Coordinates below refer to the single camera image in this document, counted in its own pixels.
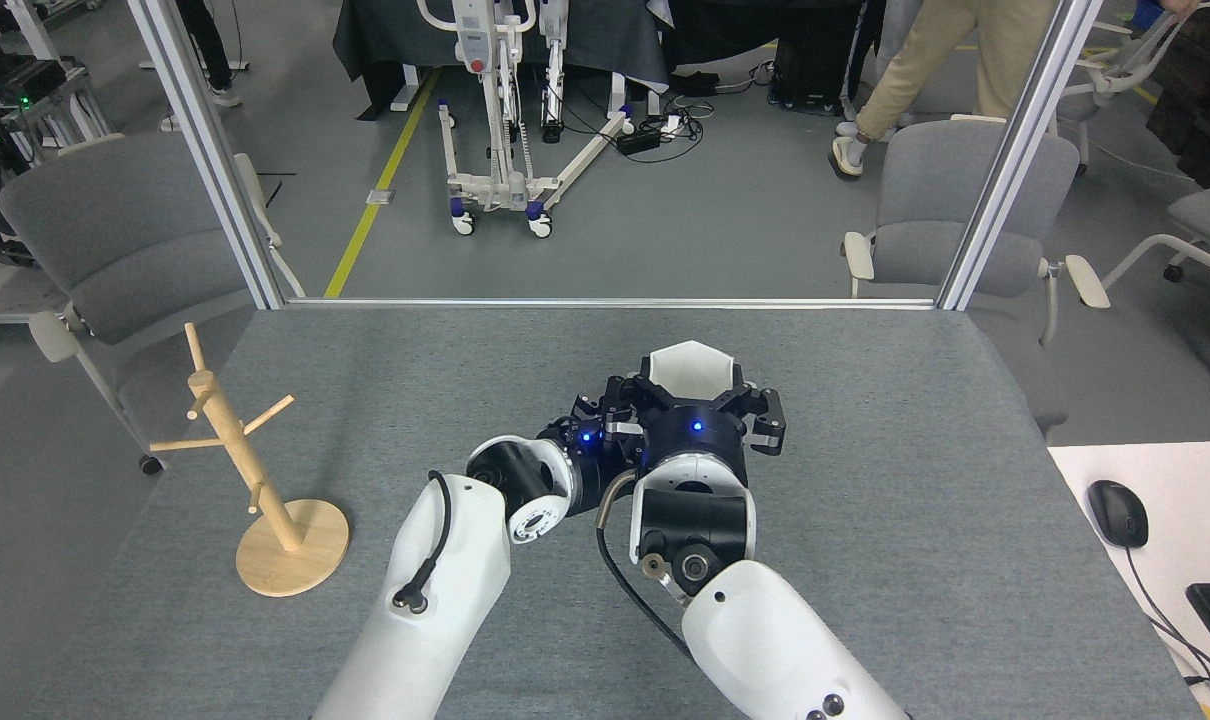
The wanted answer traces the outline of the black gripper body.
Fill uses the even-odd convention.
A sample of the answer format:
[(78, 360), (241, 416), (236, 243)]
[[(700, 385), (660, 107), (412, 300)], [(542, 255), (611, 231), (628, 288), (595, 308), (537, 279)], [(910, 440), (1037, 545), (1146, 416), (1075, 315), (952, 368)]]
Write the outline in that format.
[(636, 462), (636, 436), (604, 437), (601, 420), (558, 420), (540, 432), (558, 443), (574, 465), (574, 489), (567, 515), (597, 509), (615, 477)]
[(745, 471), (745, 427), (727, 413), (705, 405), (673, 407), (643, 420), (643, 470), (652, 471), (678, 454), (710, 454), (732, 471)]

